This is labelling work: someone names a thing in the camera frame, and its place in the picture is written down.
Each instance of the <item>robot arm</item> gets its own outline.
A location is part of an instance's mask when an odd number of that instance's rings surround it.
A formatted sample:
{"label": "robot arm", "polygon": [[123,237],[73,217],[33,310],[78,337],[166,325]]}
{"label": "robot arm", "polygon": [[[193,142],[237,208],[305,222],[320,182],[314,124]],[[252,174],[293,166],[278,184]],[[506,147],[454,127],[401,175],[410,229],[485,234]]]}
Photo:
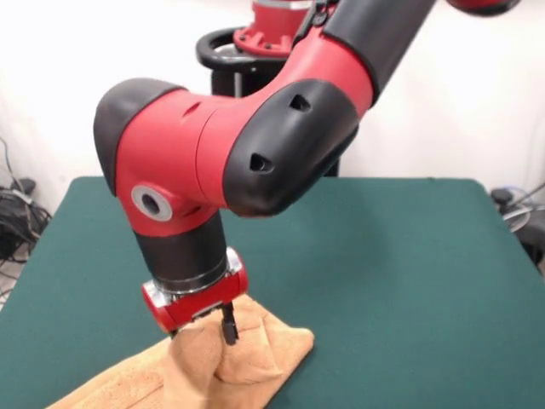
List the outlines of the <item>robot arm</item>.
{"label": "robot arm", "polygon": [[520,3],[520,0],[448,0],[448,2],[465,13],[486,17],[503,14]]}
{"label": "robot arm", "polygon": [[281,72],[244,98],[148,78],[106,93],[96,150],[152,273],[142,291],[159,326],[221,308],[236,341],[231,301],[248,281],[219,209],[273,216],[297,201],[349,146],[434,3],[316,0]]}

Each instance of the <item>cable bundle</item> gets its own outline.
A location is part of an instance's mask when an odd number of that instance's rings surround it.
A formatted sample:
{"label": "cable bundle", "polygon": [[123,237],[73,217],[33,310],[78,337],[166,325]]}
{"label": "cable bundle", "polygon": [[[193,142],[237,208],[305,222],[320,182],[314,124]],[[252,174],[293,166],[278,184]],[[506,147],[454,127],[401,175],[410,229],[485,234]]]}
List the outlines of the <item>cable bundle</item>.
{"label": "cable bundle", "polygon": [[[4,146],[7,169],[13,181],[10,187],[0,187],[0,267],[6,262],[25,264],[34,246],[39,241],[43,230],[49,224],[51,215],[29,195],[35,183],[31,180],[17,179],[9,163],[8,145],[0,137]],[[0,275],[11,280],[17,280],[14,275],[0,271]],[[0,287],[0,305],[6,301],[6,296],[12,288],[4,290]]]}

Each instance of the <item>tan towel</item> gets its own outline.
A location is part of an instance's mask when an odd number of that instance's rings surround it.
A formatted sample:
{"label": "tan towel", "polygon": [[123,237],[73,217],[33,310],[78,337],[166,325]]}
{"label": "tan towel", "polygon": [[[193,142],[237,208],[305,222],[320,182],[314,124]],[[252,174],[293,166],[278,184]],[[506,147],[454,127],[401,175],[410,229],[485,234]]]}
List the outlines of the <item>tan towel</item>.
{"label": "tan towel", "polygon": [[227,347],[221,312],[94,377],[50,409],[257,409],[313,348],[307,329],[287,326],[248,296],[234,302],[240,339]]}

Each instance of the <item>green felt tabletop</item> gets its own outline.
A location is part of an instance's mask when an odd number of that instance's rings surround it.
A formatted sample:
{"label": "green felt tabletop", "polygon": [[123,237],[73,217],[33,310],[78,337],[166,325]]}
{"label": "green felt tabletop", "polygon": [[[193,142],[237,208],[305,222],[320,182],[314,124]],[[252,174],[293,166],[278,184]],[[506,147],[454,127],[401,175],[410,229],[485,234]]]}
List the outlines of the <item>green felt tabletop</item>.
{"label": "green felt tabletop", "polygon": [[[473,181],[323,179],[224,213],[250,295],[315,348],[271,408],[545,407],[545,286]],[[41,408],[164,338],[102,178],[73,182],[0,312],[0,407]]]}

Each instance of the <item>red joint housing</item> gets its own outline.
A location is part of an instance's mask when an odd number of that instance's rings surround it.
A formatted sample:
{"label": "red joint housing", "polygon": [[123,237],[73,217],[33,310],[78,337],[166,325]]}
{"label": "red joint housing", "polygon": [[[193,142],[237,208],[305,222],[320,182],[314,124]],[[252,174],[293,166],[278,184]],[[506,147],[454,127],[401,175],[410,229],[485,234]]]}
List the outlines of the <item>red joint housing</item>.
{"label": "red joint housing", "polygon": [[254,0],[254,22],[235,31],[233,41],[248,54],[287,58],[312,3],[308,0]]}
{"label": "red joint housing", "polygon": [[312,27],[290,54],[282,71],[265,88],[250,96],[233,99],[218,108],[200,135],[197,174],[200,187],[210,203],[226,203],[223,175],[229,153],[252,115],[284,86],[305,79],[334,84],[353,102],[363,117],[373,101],[373,86],[367,68],[352,50],[322,36],[322,27]]}
{"label": "red joint housing", "polygon": [[[203,127],[224,101],[179,89],[148,105],[125,128],[117,156],[117,196],[138,234],[167,237],[193,230],[222,205],[203,196],[195,158]],[[172,217],[160,222],[143,213],[135,202],[137,186],[162,196]]]}
{"label": "red joint housing", "polygon": [[171,304],[157,306],[144,286],[142,286],[142,295],[158,326],[168,333],[193,322],[204,312],[231,302],[247,290],[248,276],[246,267],[242,263],[242,267],[236,273],[228,275],[203,291],[187,294]]}

